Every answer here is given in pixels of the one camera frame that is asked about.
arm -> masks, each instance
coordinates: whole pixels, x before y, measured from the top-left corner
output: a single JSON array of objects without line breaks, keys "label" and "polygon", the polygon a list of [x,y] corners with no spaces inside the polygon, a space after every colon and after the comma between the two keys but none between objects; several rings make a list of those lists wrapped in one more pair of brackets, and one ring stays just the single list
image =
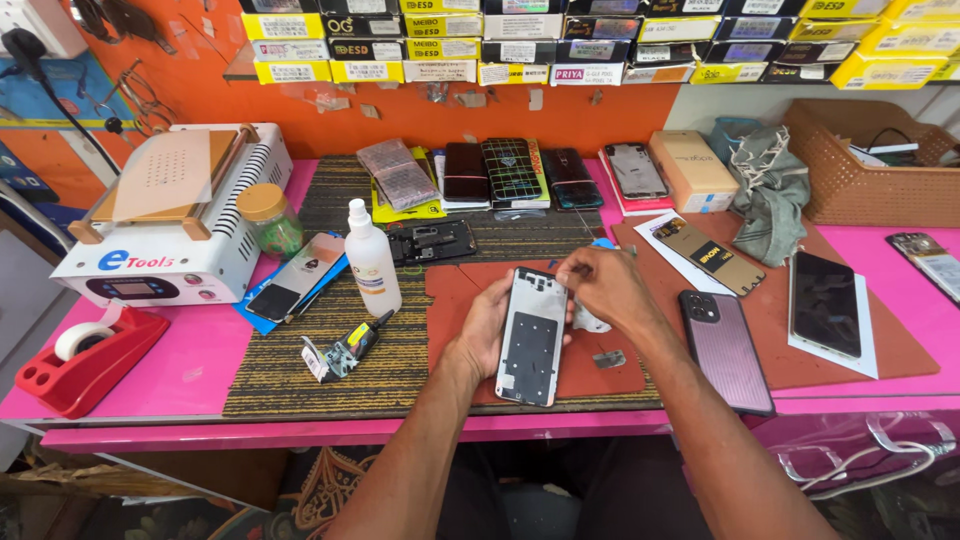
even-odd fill
[{"label": "arm", "polygon": [[714,536],[837,538],[690,359],[628,254],[581,248],[557,281],[643,353]]},{"label": "arm", "polygon": [[496,373],[513,275],[509,270],[473,300],[460,335],[444,348],[406,420],[325,539],[436,536],[450,461],[473,392]]}]

glue tube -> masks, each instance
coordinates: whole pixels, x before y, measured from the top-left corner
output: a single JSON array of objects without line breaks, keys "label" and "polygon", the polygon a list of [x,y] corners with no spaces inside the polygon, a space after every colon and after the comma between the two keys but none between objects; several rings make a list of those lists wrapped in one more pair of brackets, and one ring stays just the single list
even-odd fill
[{"label": "glue tube", "polygon": [[336,382],[353,371],[353,368],[360,363],[360,359],[380,340],[380,334],[377,331],[393,315],[394,311],[391,309],[371,324],[360,323],[319,352],[310,338],[302,335],[301,338],[306,343],[300,351],[300,356],[320,384]]}]

jar lid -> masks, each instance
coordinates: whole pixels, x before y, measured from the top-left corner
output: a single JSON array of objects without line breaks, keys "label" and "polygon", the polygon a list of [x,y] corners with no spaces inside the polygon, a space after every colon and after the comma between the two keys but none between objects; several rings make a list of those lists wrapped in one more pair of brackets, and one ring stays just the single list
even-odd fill
[{"label": "jar lid", "polygon": [[254,184],[237,195],[236,206],[248,221],[263,221],[283,212],[287,198],[279,185]]}]

brown basket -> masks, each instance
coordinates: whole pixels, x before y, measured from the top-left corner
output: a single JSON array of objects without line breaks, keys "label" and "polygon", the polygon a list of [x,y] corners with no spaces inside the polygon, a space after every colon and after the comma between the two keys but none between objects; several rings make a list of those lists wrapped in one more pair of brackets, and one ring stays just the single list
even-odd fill
[{"label": "brown basket", "polygon": [[[783,117],[790,152],[810,168],[813,223],[960,227],[960,168],[935,167],[960,141],[937,126],[921,124],[900,107],[882,101],[795,99]],[[837,140],[866,147],[885,128],[896,128],[920,145],[928,167],[864,165]],[[887,132],[876,144],[905,142]]]}]

right hand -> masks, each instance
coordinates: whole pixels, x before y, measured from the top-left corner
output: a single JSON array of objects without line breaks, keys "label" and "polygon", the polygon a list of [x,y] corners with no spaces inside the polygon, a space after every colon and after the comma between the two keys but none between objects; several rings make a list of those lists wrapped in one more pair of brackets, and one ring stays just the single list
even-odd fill
[{"label": "right hand", "polygon": [[621,331],[663,317],[630,254],[579,248],[557,269],[557,281],[572,290],[590,313]]}]

